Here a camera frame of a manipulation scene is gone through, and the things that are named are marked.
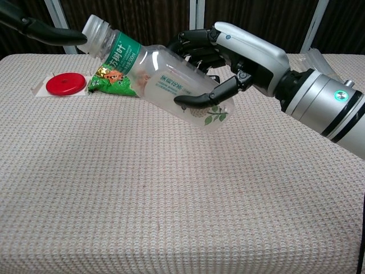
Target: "robotic arm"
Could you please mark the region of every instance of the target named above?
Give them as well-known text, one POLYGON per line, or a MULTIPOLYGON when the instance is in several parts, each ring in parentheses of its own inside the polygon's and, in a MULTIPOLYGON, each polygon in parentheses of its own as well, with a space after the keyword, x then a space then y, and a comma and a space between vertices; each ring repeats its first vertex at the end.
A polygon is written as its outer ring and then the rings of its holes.
POLYGON ((278 99, 286 114, 365 159, 365 96, 352 81, 339 83, 312 69, 292 71, 282 49, 224 22, 184 31, 168 47, 204 73, 229 65, 235 74, 209 94, 176 97, 176 104, 205 108, 254 86, 278 99))

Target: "dark curtain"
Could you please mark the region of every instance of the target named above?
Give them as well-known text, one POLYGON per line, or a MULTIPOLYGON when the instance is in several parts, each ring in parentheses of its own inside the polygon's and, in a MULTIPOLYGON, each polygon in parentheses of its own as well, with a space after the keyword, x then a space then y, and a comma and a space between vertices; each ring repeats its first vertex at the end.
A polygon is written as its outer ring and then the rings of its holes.
POLYGON ((205 27, 232 23, 284 49, 299 53, 318 0, 205 0, 205 27))
MULTIPOLYGON (((20 7, 27 16, 40 19, 53 26, 44 0, 10 0, 9 2, 20 7)), ((63 47, 42 44, 4 25, 0 25, 0 37, 0 59, 16 53, 64 54, 63 47)))
POLYGON ((142 45, 165 45, 189 29, 189 0, 61 0, 68 25, 82 30, 91 14, 142 45))
POLYGON ((365 54, 365 1, 331 0, 312 47, 322 53, 365 54))

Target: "green bottle label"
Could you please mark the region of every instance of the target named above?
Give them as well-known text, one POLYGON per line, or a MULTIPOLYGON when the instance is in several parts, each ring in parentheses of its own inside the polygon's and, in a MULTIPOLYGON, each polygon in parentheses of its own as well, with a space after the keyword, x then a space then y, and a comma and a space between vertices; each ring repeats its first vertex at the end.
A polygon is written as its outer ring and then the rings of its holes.
POLYGON ((105 64, 114 67, 123 74, 127 74, 135 63, 140 49, 140 43, 124 33, 119 33, 105 64))

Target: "black band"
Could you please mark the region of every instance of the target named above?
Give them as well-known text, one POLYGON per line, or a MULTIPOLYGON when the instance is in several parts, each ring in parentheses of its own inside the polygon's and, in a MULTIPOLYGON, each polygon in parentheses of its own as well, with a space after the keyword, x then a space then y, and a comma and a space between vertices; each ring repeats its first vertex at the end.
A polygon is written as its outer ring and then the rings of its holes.
POLYGON ((359 111, 355 114, 354 117, 345 125, 345 127, 334 137, 332 138, 332 142, 337 143, 340 141, 352 128, 356 125, 358 121, 362 118, 365 114, 365 103, 361 106, 359 111))
POLYGON ((351 97, 351 99, 347 102, 344 108, 340 111, 340 113, 336 116, 336 118, 326 127, 325 130, 321 133, 322 136, 327 137, 338 124, 343 120, 343 118, 348 114, 348 112, 352 109, 352 107, 357 103, 360 97, 363 94, 356 90, 355 94, 351 97))

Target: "bottle cap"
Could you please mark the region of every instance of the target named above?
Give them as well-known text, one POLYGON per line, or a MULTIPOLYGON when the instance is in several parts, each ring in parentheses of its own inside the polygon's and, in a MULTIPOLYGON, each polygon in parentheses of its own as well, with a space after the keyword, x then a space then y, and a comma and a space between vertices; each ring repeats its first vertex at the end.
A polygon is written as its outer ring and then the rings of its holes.
POLYGON ((62 73, 51 78, 47 84, 47 91, 56 96, 67 96, 81 91, 86 86, 85 77, 75 72, 62 73))
POLYGON ((84 53, 96 57, 99 53, 102 44, 107 36, 109 23, 100 19, 95 15, 90 15, 82 33, 87 37, 87 42, 83 45, 78 45, 78 49, 84 53))

